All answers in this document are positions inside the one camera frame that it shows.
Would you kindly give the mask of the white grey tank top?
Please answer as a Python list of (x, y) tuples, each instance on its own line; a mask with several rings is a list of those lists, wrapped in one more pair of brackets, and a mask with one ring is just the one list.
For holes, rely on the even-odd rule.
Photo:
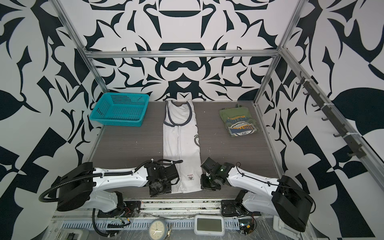
[(175, 164), (179, 177), (173, 181), (173, 194), (201, 191), (201, 150), (195, 108), (192, 101), (177, 106), (167, 101), (163, 123), (163, 158)]

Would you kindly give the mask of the green tank top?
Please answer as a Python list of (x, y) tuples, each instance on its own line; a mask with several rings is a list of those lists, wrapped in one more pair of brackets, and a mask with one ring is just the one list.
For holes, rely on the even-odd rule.
[(258, 122), (247, 107), (236, 104), (233, 108), (221, 109), (219, 114), (231, 137), (242, 137), (260, 131)]

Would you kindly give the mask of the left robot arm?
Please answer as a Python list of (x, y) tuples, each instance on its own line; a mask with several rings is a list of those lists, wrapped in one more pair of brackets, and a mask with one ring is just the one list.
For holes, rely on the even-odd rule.
[(125, 207), (118, 188), (147, 187), (150, 196), (169, 194), (180, 180), (176, 163), (146, 161), (130, 169), (95, 168), (85, 163), (66, 174), (59, 188), (57, 211), (96, 209), (107, 215), (120, 215)]

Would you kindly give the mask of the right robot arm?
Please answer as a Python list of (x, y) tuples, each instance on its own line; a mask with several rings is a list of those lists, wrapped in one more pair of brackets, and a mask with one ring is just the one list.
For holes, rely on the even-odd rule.
[(268, 178), (241, 169), (241, 164), (219, 164), (207, 158), (202, 164), (206, 172), (201, 187), (220, 190), (223, 185), (240, 188), (240, 205), (248, 212), (260, 212), (279, 217), (290, 228), (305, 232), (312, 210), (316, 209), (313, 198), (292, 178)]

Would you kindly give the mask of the round analog clock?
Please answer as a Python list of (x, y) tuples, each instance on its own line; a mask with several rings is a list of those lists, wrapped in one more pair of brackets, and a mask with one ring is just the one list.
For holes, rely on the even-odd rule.
[(164, 240), (168, 234), (168, 225), (165, 220), (153, 220), (148, 227), (150, 240)]

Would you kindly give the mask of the white digital timer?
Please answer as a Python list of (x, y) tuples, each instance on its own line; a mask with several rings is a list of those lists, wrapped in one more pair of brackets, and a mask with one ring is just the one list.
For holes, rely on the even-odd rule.
[(214, 215), (196, 215), (194, 233), (198, 236), (223, 237), (225, 235), (224, 218)]

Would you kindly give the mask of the teal plastic basket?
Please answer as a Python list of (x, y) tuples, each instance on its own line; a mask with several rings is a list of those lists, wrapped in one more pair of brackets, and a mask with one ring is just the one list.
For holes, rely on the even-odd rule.
[(135, 93), (105, 93), (91, 112), (90, 120), (105, 126), (141, 127), (150, 96)]

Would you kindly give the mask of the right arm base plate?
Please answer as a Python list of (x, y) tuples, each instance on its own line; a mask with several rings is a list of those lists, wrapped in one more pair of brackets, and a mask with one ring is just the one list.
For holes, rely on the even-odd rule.
[(240, 217), (247, 214), (240, 202), (236, 200), (221, 200), (221, 214), (223, 217)]

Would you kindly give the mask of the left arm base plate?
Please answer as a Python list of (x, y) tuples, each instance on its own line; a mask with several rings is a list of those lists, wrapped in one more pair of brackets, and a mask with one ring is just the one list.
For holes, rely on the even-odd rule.
[(115, 216), (120, 216), (124, 218), (133, 217), (134, 215), (140, 213), (141, 210), (141, 201), (124, 201), (118, 203), (117, 208), (111, 212), (104, 213), (99, 210), (97, 217), (98, 218), (113, 218)]

